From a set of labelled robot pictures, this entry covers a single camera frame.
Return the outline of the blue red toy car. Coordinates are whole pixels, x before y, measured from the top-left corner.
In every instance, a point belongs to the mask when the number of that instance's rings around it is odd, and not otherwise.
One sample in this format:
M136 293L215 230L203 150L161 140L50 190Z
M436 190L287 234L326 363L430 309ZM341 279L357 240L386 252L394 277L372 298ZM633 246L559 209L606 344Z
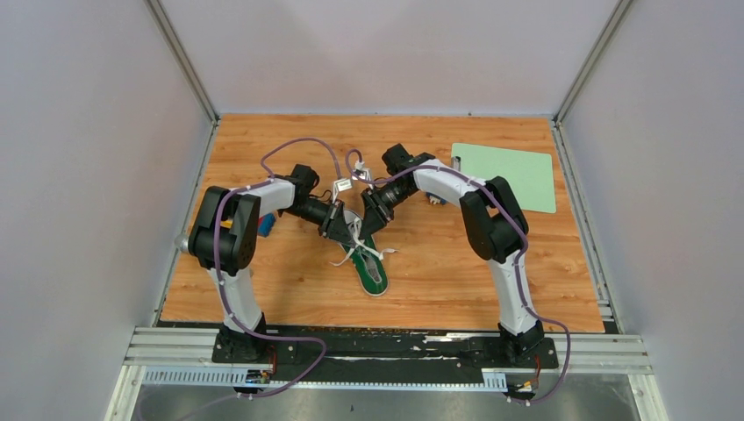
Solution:
M442 199L439 196L428 194L426 197L428 198L430 204L434 204L434 205L446 205L447 204L447 201Z

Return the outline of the light green clipboard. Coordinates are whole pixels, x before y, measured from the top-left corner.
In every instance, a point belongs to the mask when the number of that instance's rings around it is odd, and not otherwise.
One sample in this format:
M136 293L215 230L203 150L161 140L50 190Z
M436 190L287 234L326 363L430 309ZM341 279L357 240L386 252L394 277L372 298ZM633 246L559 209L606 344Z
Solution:
M460 159L460 171L466 175L487 180L503 177L523 210L556 213L550 154L454 143L451 155Z

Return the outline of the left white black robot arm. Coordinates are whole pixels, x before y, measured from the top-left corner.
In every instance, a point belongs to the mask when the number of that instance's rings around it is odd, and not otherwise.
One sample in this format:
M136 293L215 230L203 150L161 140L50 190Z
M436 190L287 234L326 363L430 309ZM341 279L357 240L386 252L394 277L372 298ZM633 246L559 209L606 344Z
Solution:
M260 220L272 213L289 214L318 227L321 237L352 245L353 236L340 201L312 195L319 175L297 164L253 187L209 187L191 228L187 246L214 281L223 306L212 359L217 363L253 363L265 358L271 339L254 294L250 263L257 246Z

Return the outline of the silver microphone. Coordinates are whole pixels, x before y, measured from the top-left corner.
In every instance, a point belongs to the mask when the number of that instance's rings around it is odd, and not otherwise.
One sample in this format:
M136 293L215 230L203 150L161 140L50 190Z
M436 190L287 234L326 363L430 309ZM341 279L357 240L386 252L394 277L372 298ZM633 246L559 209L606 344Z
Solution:
M181 233L175 238L175 247L179 253L189 253L189 236Z

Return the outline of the white shoelace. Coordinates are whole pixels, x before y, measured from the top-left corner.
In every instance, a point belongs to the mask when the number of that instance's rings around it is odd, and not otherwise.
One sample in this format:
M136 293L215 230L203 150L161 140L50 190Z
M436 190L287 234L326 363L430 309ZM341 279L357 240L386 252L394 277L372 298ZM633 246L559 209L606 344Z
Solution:
M350 229L351 232L352 242L350 245L347 246L347 251L344 258L339 262L330 261L331 265L340 267L346 261L348 261L357 250L360 250L362 253L371 255L379 261L384 260L384 256L386 254L399 252L399 250L395 248L388 247L383 249L376 249L372 246L366 245L364 240L361 238L361 223L362 221L360 217L354 217L350 223L347 223L347 227Z

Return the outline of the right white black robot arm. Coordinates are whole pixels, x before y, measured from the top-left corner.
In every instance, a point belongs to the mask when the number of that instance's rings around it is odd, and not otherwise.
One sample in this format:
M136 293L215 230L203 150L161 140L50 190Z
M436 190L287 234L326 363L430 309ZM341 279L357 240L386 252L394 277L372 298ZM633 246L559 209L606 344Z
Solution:
M513 366L523 366L545 338L545 320L533 307L526 276L528 223L508 181L473 178L429 153L414 156L400 144L383 154L388 173L382 180L366 175L363 159L345 164L351 178L367 184L362 194L361 235L381 231L396 206L413 193L431 193L457 206L466 237L490 270L500 305L498 352Z

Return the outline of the green canvas sneaker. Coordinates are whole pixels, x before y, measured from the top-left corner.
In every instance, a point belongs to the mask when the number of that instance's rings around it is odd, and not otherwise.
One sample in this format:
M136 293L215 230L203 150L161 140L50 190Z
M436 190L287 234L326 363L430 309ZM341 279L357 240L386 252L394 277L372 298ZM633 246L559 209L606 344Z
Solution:
M347 246L339 244L344 252ZM389 279L384 270L383 263L375 257L362 253L360 250L354 252L349 259L354 265L357 277L365 293L370 296L381 296L389 287Z

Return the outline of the blue yellow toy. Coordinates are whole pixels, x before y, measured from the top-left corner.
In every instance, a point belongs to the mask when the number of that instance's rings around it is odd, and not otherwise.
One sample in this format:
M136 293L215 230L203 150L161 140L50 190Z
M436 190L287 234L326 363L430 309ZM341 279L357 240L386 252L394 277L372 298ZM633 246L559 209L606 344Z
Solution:
M250 236L255 232L258 237L266 238L272 231L276 222L274 213L260 215L252 218L251 214L235 213L230 217L225 217L219 224L220 236L232 236L237 239Z

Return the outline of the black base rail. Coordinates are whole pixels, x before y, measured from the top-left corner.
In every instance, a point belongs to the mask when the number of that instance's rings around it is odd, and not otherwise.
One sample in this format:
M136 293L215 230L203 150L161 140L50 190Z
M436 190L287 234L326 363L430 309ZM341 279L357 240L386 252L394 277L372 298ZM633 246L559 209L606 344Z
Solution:
M304 329L283 336L256 360L218 342L215 328L139 328L124 363L154 385L304 389L502 392L550 387L570 375L650 375L633 335L548 334L516 362L500 353L495 332Z

